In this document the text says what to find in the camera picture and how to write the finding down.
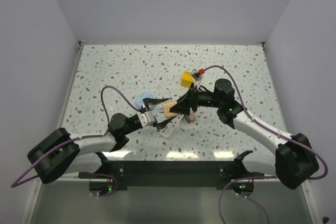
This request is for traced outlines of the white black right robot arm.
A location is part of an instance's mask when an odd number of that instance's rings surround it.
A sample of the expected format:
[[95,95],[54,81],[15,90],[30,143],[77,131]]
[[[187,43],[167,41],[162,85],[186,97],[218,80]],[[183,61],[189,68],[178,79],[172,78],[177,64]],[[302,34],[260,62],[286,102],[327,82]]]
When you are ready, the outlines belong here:
[[252,137],[272,153],[272,158],[262,159],[252,157],[248,152],[248,159],[234,165],[237,177],[246,178],[251,173],[271,175],[289,189],[295,189],[318,171],[319,164],[308,138],[301,133],[292,135],[265,122],[258,122],[235,100],[235,90],[229,80],[216,80],[212,92],[191,86],[170,107],[169,112],[190,115],[199,107],[216,108],[223,124]]

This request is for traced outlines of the beige cube socket adapter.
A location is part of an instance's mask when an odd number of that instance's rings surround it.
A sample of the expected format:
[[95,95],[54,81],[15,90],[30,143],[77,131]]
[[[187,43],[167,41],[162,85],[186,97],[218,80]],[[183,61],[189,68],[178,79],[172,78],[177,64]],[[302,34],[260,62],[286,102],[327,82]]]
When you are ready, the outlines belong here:
[[165,118],[172,118],[172,117],[178,116],[178,113],[170,111],[170,109],[176,104],[177,104],[176,100],[163,103],[162,109],[163,109],[163,114]]

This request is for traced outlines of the light blue round power socket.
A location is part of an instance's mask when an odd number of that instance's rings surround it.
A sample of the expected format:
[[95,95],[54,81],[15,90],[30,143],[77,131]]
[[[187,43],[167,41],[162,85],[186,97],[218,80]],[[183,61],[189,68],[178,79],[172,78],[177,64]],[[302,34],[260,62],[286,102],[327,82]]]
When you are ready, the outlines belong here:
[[156,96],[152,92],[141,92],[133,99],[134,106],[137,109],[142,108],[144,106],[143,99],[145,99],[145,98],[154,99],[154,98],[156,98]]

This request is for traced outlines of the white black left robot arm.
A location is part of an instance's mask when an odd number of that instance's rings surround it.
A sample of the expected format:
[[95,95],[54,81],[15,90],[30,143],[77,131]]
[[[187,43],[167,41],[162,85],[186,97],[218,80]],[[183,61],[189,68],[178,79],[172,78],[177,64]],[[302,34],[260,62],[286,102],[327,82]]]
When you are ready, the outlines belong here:
[[106,162],[103,162],[100,157],[93,157],[94,162],[85,165],[79,157],[118,151],[128,143],[128,134],[144,127],[163,129],[172,119],[159,123],[150,107],[166,101],[168,98],[144,98],[143,107],[135,115],[128,117],[122,113],[114,114],[102,135],[74,137],[65,128],[60,127],[31,149],[27,158],[44,184],[54,182],[66,173],[75,172],[89,172],[97,178],[103,178],[109,171],[109,165]]

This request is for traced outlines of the yellow cube socket adapter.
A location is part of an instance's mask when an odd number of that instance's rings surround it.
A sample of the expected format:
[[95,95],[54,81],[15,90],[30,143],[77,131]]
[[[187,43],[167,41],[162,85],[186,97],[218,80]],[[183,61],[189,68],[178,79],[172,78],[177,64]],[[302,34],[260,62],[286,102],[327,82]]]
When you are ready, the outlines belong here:
[[189,88],[193,83],[194,78],[189,71],[184,71],[181,77],[181,86]]

